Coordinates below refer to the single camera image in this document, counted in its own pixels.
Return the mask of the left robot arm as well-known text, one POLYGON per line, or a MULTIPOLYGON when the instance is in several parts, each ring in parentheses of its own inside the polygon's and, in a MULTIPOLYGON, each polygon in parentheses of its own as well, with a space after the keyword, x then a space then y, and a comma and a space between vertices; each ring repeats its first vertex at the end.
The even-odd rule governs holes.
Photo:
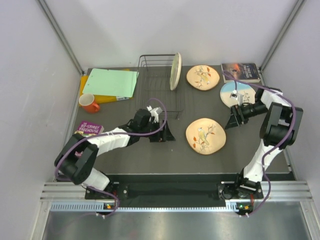
POLYGON ((63 147, 54 162, 61 172, 75 185, 96 189, 102 198, 109 198, 114 191, 111 180, 101 171, 94 169, 96 158, 118 148, 125 148, 138 142, 141 137, 151 143, 174 141, 168 123, 159 122, 160 107, 139 109, 127 124, 112 131, 85 137, 75 133, 63 147))

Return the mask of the cream plate with sprig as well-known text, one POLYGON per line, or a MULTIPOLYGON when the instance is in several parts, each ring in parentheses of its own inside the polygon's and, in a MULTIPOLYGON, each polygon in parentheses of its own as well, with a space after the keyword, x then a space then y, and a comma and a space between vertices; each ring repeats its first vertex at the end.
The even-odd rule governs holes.
POLYGON ((173 91, 177 88, 177 85, 180 80, 182 69, 182 56, 179 52, 177 52, 173 58, 171 71, 170 71, 170 90, 173 91))

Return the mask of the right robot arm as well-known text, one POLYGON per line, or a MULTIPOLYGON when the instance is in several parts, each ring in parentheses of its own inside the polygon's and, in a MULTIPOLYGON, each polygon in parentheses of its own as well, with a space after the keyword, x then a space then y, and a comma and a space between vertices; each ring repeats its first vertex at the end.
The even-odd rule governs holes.
POLYGON ((260 128, 260 144, 250 163, 236 176, 233 185, 224 187, 232 195, 245 198, 248 195, 262 198, 261 181, 274 158, 298 135, 303 109, 293 106, 276 88, 260 87, 254 103, 236 104, 230 108, 226 129, 247 124, 249 118, 265 114, 260 128))

